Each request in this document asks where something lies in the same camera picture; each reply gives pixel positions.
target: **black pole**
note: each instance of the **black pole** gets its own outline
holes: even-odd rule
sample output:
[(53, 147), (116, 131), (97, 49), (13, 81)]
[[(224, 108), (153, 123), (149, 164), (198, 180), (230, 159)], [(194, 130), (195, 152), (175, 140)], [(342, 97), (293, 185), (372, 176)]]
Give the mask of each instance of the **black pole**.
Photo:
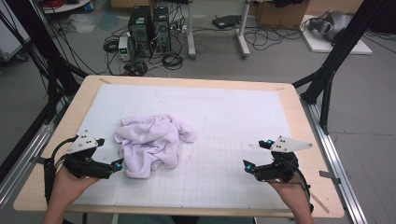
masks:
[(327, 122), (334, 75), (388, 1), (364, 0), (319, 70), (293, 83), (294, 88), (299, 88), (311, 82), (301, 94), (301, 99), (309, 104), (315, 104), (323, 92), (320, 126), (326, 134), (329, 134)]

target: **aluminum rail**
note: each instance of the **aluminum rail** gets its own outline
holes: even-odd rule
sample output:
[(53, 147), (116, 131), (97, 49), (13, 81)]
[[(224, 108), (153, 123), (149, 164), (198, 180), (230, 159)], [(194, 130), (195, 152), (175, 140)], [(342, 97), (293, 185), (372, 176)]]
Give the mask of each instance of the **aluminum rail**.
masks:
[(351, 221), (356, 224), (366, 224), (367, 220), (363, 214), (363, 211), (361, 210), (361, 206), (353, 191), (353, 188), (349, 183), (343, 164), (341, 163), (335, 146), (332, 143), (332, 139), (323, 131), (320, 126), (320, 112), (317, 106), (309, 105), (305, 101), (302, 101), (302, 105), (306, 117), (311, 124), (311, 128), (314, 131), (315, 137), (317, 138), (319, 148), (322, 152), (325, 162), (328, 165), (329, 171), (333, 174), (333, 178), (340, 180), (339, 183), (334, 183), (334, 186), (340, 194), (342, 203), (348, 211)]

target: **cardboard box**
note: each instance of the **cardboard box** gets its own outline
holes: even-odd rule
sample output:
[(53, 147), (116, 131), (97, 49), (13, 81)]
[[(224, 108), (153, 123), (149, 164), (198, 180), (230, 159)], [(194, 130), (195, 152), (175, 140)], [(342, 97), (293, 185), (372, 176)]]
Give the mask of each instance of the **cardboard box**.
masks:
[(311, 0), (306, 15), (320, 16), (326, 11), (335, 10), (344, 13), (356, 13), (363, 0)]
[(112, 7), (128, 7), (132, 8), (135, 6), (151, 6), (153, 7), (154, 0), (110, 0)]
[(274, 4), (261, 2), (257, 6), (256, 20), (258, 26), (271, 28), (299, 29), (310, 0), (301, 4), (275, 7)]

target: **table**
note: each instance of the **table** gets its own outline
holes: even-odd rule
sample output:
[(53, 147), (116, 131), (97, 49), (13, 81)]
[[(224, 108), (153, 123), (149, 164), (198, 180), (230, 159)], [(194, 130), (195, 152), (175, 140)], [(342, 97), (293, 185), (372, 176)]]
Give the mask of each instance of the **table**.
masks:
[[(304, 110), (295, 89), (284, 83), (256, 83), (242, 81), (177, 79), (156, 77), (108, 77), (88, 76), (82, 83), (75, 99), (67, 109), (54, 135), (50, 139), (42, 157), (47, 158), (51, 151), (64, 139), (74, 136), (92, 106), (99, 88), (104, 84), (120, 84), (134, 86), (212, 88), (227, 90), (270, 91), (279, 96), (284, 116), (293, 138), (314, 143), (312, 149), (300, 151), (300, 164), (304, 167), (304, 175), (312, 186), (311, 203), (315, 206), (314, 217), (342, 217), (343, 207), (339, 201), (332, 181), (321, 177), (319, 171), (327, 171), (322, 159), (315, 136), (309, 126)], [(61, 148), (58, 155), (65, 153)], [(43, 169), (36, 165), (17, 197), (14, 208), (20, 211), (45, 211), (47, 206), (44, 198)], [(70, 212), (100, 213), (134, 213), (164, 214), (193, 216), (240, 216), (240, 217), (290, 217), (289, 209), (226, 209), (226, 208), (183, 208), (161, 206), (127, 206), (127, 205), (86, 205), (73, 204)]]
[[(187, 44), (189, 48), (189, 56), (192, 59), (195, 59), (195, 46), (194, 46), (194, 36), (192, 33), (192, 6), (193, 1), (189, 0), (188, 4), (188, 11), (189, 11), (189, 32), (187, 33)], [(242, 9), (242, 20), (241, 26), (239, 29), (236, 29), (236, 37), (238, 38), (239, 45), (241, 46), (242, 50), (242, 58), (246, 59), (250, 55), (250, 51), (248, 49), (247, 41), (245, 40), (244, 32), (245, 32), (245, 25), (248, 18), (248, 9), (250, 7), (250, 0), (245, 0), (243, 9)]]

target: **grid paper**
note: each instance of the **grid paper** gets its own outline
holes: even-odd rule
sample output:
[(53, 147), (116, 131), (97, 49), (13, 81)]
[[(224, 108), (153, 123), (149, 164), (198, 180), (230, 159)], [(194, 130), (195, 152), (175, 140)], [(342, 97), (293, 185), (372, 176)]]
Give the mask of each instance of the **grid paper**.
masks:
[(94, 159), (117, 160), (113, 139), (120, 119), (170, 114), (198, 132), (192, 144), (180, 145), (175, 169), (163, 166), (148, 179), (120, 171), (87, 189), (80, 204), (198, 208), (286, 209), (275, 191), (244, 171), (242, 160), (271, 163), (259, 140), (290, 136), (275, 91), (104, 85), (80, 130), (105, 138)]

